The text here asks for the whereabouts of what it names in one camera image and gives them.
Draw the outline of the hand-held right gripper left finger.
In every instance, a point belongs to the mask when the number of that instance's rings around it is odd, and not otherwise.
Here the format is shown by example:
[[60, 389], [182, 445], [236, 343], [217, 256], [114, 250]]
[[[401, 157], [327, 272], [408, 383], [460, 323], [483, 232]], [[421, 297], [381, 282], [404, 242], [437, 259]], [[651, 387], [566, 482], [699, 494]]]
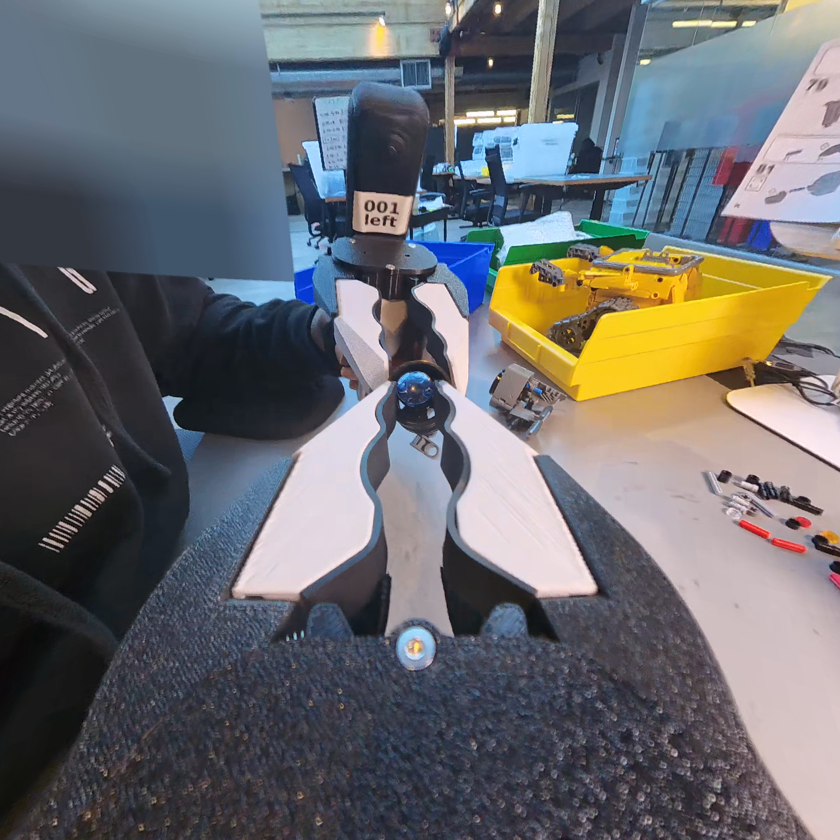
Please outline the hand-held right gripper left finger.
[[368, 544], [364, 451], [383, 431], [383, 384], [300, 447], [233, 585], [235, 599], [301, 599]]

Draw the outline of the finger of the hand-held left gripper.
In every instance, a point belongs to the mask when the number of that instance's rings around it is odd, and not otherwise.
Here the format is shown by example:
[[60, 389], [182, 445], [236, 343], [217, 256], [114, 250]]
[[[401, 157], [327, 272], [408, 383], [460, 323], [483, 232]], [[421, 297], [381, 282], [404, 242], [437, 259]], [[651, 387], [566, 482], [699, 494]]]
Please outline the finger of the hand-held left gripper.
[[466, 393], [469, 382], [469, 315], [463, 314], [443, 283], [425, 282], [413, 289], [413, 319], [426, 340], [426, 352], [446, 373], [448, 382]]
[[358, 382], [363, 400], [389, 382], [389, 355], [382, 343], [383, 328], [377, 318], [382, 297], [370, 285], [356, 279], [335, 282], [338, 313], [333, 321], [337, 349]]

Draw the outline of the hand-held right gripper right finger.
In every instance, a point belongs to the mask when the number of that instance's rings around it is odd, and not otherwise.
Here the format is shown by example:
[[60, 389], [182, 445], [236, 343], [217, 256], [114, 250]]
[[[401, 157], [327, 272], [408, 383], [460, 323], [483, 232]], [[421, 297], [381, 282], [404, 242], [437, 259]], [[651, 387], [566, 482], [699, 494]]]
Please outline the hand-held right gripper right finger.
[[597, 583], [534, 449], [449, 383], [437, 387], [448, 531], [467, 560], [535, 597], [588, 596]]

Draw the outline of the clear blue round stud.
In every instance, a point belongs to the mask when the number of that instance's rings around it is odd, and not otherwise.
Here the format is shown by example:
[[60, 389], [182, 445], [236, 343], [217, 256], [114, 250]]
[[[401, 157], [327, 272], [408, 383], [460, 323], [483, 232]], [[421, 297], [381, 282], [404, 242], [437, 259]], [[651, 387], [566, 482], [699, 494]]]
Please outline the clear blue round stud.
[[402, 409], [406, 411], [427, 410], [434, 405], [436, 383], [424, 371], [408, 371], [397, 379], [395, 392]]

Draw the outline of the black toy wheel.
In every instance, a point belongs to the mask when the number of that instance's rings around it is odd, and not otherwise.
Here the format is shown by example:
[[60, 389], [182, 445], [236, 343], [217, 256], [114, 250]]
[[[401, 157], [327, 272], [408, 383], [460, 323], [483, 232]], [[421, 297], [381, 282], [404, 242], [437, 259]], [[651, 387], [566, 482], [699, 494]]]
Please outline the black toy wheel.
[[[434, 395], [434, 405], [432, 407], [428, 409], [421, 409], [419, 411], [406, 411], [400, 407], [396, 397], [396, 381], [402, 374], [408, 371], [424, 371], [435, 380], [436, 393]], [[438, 396], [438, 387], [442, 383], [449, 383], [449, 378], [446, 373], [432, 361], [415, 360], [399, 365], [392, 374], [392, 381], [395, 384], [396, 421], [406, 430], [415, 432], [416, 434], [429, 435], [436, 432], [437, 421], [435, 401]]]

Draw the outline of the person's left hand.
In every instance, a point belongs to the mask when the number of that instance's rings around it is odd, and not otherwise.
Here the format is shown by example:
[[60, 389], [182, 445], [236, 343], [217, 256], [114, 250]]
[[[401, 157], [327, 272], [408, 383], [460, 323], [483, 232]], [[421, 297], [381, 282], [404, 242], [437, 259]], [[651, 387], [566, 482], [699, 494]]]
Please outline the person's left hand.
[[312, 316], [310, 336], [323, 354], [331, 354], [334, 357], [336, 365], [340, 368], [340, 376], [349, 383], [353, 391], [358, 393], [360, 382], [337, 344], [333, 318], [320, 308], [316, 308]]

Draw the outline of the whiteboard sign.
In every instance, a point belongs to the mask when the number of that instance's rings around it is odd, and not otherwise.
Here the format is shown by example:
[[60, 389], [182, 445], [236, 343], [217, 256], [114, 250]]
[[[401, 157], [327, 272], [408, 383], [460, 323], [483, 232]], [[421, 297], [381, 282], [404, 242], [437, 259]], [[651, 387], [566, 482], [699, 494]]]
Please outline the whiteboard sign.
[[344, 171], [348, 157], [349, 96], [315, 98], [312, 101], [322, 168]]

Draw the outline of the black office chair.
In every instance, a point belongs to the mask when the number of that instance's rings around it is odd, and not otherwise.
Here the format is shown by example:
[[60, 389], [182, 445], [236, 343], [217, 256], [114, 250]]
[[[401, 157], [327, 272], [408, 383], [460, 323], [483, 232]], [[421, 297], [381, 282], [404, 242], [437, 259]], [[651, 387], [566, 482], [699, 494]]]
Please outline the black office chair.
[[289, 171], [302, 197], [303, 214], [308, 226], [308, 247], [318, 248], [324, 239], [332, 243], [336, 236], [334, 214], [319, 193], [310, 164], [290, 163]]
[[538, 212], [529, 207], [532, 188], [530, 185], [508, 182], [503, 170], [500, 146], [492, 145], [486, 149], [486, 163], [492, 189], [487, 225], [498, 228], [506, 224], [536, 220]]

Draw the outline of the white storage box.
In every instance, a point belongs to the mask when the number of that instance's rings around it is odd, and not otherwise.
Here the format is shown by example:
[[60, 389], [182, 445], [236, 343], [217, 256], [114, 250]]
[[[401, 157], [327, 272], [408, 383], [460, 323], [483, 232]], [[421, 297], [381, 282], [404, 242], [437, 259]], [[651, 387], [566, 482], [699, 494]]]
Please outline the white storage box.
[[512, 158], [506, 170], [510, 181], [565, 175], [579, 127], [575, 122], [526, 123], [518, 127], [511, 143]]

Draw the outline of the yellow toy tracked vehicle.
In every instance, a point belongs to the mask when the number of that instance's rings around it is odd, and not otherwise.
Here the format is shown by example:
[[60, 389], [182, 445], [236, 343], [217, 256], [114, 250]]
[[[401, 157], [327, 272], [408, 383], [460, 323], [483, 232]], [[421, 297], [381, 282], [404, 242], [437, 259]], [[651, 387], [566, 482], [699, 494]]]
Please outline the yellow toy tracked vehicle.
[[562, 318], [547, 337], [579, 357], [604, 316], [618, 312], [674, 305], [694, 300], [700, 293], [703, 256], [650, 248], [621, 248], [580, 243], [566, 257], [540, 259], [529, 272], [562, 293], [585, 295], [584, 308]]

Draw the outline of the yellow storage bin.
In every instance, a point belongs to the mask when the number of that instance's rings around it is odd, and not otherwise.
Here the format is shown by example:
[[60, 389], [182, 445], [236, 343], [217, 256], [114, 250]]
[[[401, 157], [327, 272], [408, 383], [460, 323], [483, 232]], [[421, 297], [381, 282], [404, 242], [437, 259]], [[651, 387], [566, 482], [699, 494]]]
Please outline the yellow storage bin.
[[762, 361], [832, 278], [750, 255], [699, 255], [697, 299], [607, 314], [579, 356], [547, 332], [583, 311], [585, 292], [542, 283], [527, 264], [499, 269], [489, 323], [527, 365], [581, 402]]

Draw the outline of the person in black hoodie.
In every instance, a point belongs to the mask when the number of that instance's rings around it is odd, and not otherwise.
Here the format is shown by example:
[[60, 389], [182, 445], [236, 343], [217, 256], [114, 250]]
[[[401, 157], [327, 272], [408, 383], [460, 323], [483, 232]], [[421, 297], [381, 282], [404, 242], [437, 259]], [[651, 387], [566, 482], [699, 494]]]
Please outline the person in black hoodie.
[[204, 280], [2, 266], [2, 822], [76, 740], [189, 510], [163, 392]]

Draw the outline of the pile of small brick pieces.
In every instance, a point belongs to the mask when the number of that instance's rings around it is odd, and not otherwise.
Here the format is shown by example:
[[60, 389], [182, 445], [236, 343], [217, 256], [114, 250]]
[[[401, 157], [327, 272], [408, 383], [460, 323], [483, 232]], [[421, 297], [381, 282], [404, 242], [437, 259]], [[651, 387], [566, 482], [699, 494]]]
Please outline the pile of small brick pieces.
[[703, 483], [722, 514], [774, 558], [807, 560], [834, 588], [839, 588], [838, 526], [825, 520], [824, 508], [789, 486], [754, 474], [703, 470]]

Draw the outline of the white instruction booklet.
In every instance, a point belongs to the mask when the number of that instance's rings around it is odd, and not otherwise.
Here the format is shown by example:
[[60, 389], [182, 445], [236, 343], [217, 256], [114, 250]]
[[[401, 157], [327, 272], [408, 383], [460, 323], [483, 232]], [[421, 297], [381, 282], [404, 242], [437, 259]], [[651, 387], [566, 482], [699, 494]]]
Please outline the white instruction booklet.
[[839, 40], [817, 51], [736, 192], [726, 217], [839, 221]]

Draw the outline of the white rounded base plate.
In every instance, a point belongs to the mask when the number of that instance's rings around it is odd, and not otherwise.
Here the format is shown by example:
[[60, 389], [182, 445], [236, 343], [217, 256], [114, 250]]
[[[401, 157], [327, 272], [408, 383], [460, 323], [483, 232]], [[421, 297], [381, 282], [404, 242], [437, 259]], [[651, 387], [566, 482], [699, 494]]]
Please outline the white rounded base plate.
[[725, 403], [739, 415], [839, 470], [839, 410], [814, 405], [790, 384], [730, 390]]

